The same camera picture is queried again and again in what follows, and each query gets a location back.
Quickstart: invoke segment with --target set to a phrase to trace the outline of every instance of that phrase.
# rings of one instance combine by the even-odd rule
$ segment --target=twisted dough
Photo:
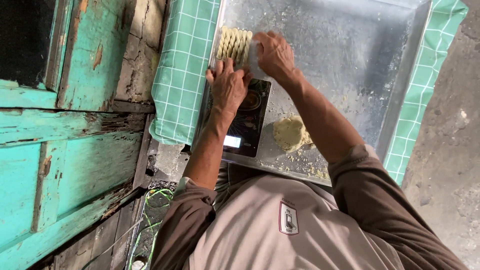
[[[233,43],[233,51],[232,51],[232,59],[235,61],[237,57],[237,53],[239,51],[239,46],[240,46],[240,38],[242,35],[243,31],[239,30],[237,33],[237,36],[235,37],[235,43]]]
[[[227,31],[225,32],[225,41],[223,43],[222,58],[227,57],[227,48],[228,48],[228,44],[230,42],[231,33],[232,33],[231,29],[227,29]]]
[[[240,64],[240,59],[243,54],[243,49],[245,47],[245,40],[247,38],[247,31],[243,31],[240,37],[240,44],[239,44],[239,49],[237,52],[237,58],[235,59],[235,63]]]
[[[233,28],[231,32],[230,42],[228,43],[227,48],[227,57],[232,57],[233,44],[235,43],[235,38],[237,37],[238,29]]]
[[[220,37],[220,45],[218,45],[218,52],[216,53],[216,57],[218,59],[222,59],[223,54],[223,44],[225,43],[225,37],[227,36],[228,28],[224,25],[222,26],[222,36]]]
[[[247,64],[248,61],[248,50],[250,49],[250,41],[252,40],[253,33],[251,31],[247,32],[247,39],[245,41],[245,49],[243,51],[243,64]]]

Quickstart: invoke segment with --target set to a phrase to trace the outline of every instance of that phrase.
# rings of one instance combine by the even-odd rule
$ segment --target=brown sleeve
[[[353,147],[328,169],[339,210],[389,243],[406,270],[467,270],[410,205],[371,146]]]
[[[182,178],[163,218],[152,254],[152,270],[182,269],[198,240],[215,219],[216,191]]]

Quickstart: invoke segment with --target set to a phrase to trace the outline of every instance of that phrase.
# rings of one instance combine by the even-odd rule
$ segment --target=dough ball
[[[312,139],[300,116],[282,118],[273,123],[273,137],[276,144],[285,152],[298,150],[304,144],[311,144]]]

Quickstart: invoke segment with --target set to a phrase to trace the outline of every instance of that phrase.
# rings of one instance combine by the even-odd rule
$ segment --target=green wire
[[[152,189],[148,192],[148,194],[145,196],[145,204],[150,207],[150,208],[153,208],[153,209],[159,209],[159,208],[163,208],[165,206],[168,206],[168,203],[160,206],[160,207],[152,207],[148,204],[148,199],[151,198],[152,196],[156,195],[160,193],[161,195],[163,195],[165,198],[167,198],[167,200],[171,201],[172,200],[172,197],[173,197],[173,192],[167,188],[162,188],[162,189]],[[130,255],[130,258],[129,258],[129,262],[128,262],[128,270],[131,270],[132,269],[132,259],[133,259],[133,254],[135,253],[135,250],[137,249],[137,246],[138,246],[138,242],[140,241],[140,236],[142,235],[142,232],[147,230],[147,229],[152,229],[152,232],[154,232],[153,230],[153,227],[157,226],[157,225],[160,225],[162,224],[162,221],[159,221],[159,222],[156,222],[154,224],[152,224],[150,222],[150,219],[148,218],[147,214],[145,212],[143,212],[144,216],[146,217],[146,220],[148,222],[148,226],[143,228],[141,231],[138,232],[138,235],[137,235],[137,239],[135,240],[135,244],[133,245],[133,250],[132,250],[132,254]],[[152,241],[152,249],[150,250],[150,254],[148,255],[148,261],[147,263],[145,263],[145,265],[140,269],[140,270],[144,270],[147,266],[147,264],[150,262],[150,260],[152,259],[152,255],[153,255],[153,248],[155,247],[155,241],[156,241],[156,237],[158,235],[158,231],[154,234],[154,237],[153,237],[153,241]]]

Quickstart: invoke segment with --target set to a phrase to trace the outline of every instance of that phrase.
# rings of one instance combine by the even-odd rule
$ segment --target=shirt logo
[[[297,210],[280,202],[280,211],[278,217],[278,229],[288,235],[299,233],[299,224],[297,220]]]

